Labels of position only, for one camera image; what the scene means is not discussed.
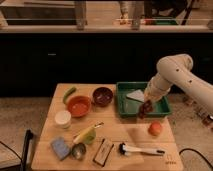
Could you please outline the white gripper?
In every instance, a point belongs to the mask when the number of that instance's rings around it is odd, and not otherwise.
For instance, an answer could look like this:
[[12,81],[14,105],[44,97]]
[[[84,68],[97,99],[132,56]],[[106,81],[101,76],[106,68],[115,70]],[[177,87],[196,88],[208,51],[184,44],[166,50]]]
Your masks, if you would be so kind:
[[169,84],[162,79],[152,78],[145,88],[144,99],[146,101],[157,102],[169,92]]

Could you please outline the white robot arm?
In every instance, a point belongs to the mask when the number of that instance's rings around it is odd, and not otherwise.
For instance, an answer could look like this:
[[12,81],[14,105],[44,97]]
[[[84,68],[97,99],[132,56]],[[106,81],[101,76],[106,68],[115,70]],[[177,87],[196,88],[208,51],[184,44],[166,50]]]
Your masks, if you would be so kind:
[[213,116],[213,85],[194,75],[192,68],[193,59],[188,54],[161,58],[156,64],[157,74],[145,88],[145,100],[157,102],[176,85]]

